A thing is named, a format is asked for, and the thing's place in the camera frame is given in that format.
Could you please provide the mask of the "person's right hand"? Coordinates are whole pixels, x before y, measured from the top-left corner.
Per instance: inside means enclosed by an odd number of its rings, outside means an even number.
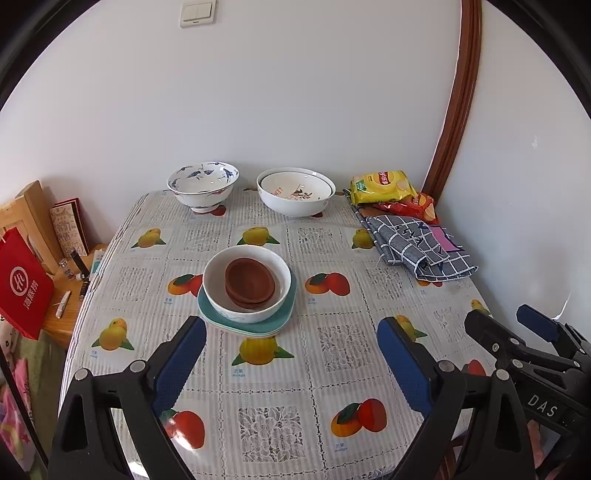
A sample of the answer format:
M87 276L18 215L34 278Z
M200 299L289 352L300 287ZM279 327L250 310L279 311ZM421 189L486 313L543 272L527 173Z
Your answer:
M527 424L527 427L531 440L534 466L538 468L542 464L545 457L541 444L540 425L536 421L530 420Z

